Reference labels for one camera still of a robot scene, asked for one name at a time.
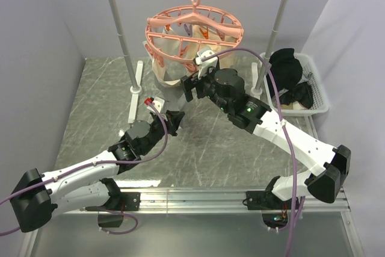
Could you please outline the grey white underwear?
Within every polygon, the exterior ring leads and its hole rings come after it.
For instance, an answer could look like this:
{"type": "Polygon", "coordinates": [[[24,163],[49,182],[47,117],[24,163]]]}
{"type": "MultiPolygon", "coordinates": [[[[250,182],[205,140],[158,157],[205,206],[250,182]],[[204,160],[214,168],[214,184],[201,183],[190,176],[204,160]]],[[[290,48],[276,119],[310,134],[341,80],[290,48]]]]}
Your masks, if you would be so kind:
{"type": "MultiPolygon", "coordinates": [[[[177,55],[179,52],[180,41],[157,37],[153,41],[155,46],[167,55],[177,55]]],[[[182,111],[187,101],[180,79],[189,75],[187,69],[177,61],[155,55],[152,60],[152,70],[155,74],[155,85],[161,91],[163,99],[168,102],[168,109],[182,111]]]]}

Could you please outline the black underwear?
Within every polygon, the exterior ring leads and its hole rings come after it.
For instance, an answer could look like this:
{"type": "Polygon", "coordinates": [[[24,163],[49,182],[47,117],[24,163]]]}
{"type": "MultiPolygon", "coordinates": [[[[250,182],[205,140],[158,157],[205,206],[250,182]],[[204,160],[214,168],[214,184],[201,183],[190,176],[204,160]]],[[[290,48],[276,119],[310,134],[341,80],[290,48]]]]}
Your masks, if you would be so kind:
{"type": "Polygon", "coordinates": [[[300,61],[294,57],[294,52],[294,48],[283,48],[270,56],[270,72],[277,91],[290,90],[301,80],[303,68],[300,61]]]}

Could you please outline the beige underwear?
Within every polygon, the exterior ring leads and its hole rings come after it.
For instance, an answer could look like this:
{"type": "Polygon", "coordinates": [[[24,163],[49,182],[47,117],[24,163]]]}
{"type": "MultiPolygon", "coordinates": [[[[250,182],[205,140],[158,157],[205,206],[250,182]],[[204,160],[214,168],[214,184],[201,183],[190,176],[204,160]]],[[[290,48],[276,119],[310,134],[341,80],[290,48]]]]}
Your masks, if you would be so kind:
{"type": "Polygon", "coordinates": [[[192,38],[202,40],[202,42],[189,42],[186,59],[192,60],[195,58],[198,51],[206,47],[211,48],[214,53],[224,51],[235,47],[239,41],[238,39],[212,30],[206,26],[193,25],[192,38]]]}

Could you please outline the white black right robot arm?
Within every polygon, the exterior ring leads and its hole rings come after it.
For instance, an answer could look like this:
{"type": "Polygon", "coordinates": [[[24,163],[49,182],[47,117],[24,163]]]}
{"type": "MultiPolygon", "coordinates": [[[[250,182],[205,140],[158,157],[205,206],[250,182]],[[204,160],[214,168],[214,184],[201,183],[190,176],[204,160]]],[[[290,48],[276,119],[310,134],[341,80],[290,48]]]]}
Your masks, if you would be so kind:
{"type": "Polygon", "coordinates": [[[210,99],[233,125],[275,144],[302,163],[307,171],[275,177],[265,189],[270,208],[281,207],[292,196],[313,196],[333,203],[350,169],[351,151],[344,145],[323,143],[281,119],[264,102],[245,92],[245,82],[235,69],[212,69],[206,76],[184,76],[181,84],[187,101],[210,99]]]}

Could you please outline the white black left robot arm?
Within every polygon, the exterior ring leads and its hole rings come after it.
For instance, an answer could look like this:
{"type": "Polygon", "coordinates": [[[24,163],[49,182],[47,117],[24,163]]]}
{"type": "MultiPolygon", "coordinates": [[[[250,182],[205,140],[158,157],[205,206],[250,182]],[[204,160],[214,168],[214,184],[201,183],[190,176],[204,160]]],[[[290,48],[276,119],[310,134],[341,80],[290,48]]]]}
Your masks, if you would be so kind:
{"type": "Polygon", "coordinates": [[[114,210],[122,193],[113,176],[149,162],[149,152],[168,136],[176,136],[185,116],[183,111],[151,114],[152,122],[136,121],[121,139],[100,154],[52,172],[25,172],[10,196],[10,204],[23,233],[44,226],[53,217],[83,207],[114,210]]]}

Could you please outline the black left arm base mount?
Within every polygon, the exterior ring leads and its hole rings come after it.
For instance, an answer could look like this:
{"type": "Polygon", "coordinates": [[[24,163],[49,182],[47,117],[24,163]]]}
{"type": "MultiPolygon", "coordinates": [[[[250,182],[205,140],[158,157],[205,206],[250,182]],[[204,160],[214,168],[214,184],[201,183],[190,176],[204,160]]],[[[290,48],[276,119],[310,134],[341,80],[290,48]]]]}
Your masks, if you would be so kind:
{"type": "Polygon", "coordinates": [[[123,235],[134,231],[138,227],[138,219],[128,212],[138,211],[140,208],[140,192],[122,192],[112,178],[101,179],[97,185],[107,189],[108,199],[103,205],[85,207],[86,211],[98,212],[97,223],[100,229],[111,235],[123,235]],[[132,229],[124,232],[109,231],[108,228],[119,228],[124,218],[131,218],[135,223],[132,229]]]}

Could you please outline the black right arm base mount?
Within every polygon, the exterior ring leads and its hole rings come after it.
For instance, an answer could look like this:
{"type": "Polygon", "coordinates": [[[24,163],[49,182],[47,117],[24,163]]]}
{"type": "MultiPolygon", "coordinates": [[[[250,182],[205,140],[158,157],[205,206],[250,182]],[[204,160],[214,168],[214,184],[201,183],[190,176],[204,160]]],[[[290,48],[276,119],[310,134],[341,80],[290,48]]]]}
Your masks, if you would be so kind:
{"type": "MultiPolygon", "coordinates": [[[[289,229],[290,220],[288,210],[291,209],[291,201],[281,200],[279,197],[273,194],[273,188],[279,179],[285,179],[286,177],[275,176],[269,182],[264,190],[249,190],[245,192],[246,198],[242,201],[242,204],[247,207],[249,211],[267,211],[262,213],[262,221],[264,225],[270,229],[274,229],[276,232],[289,229]],[[279,213],[273,213],[272,211],[279,210],[279,213]]],[[[304,206],[304,200],[309,193],[307,185],[304,182],[297,185],[297,195],[295,198],[295,218],[294,227],[297,221],[300,219],[301,212],[304,206]]]]}

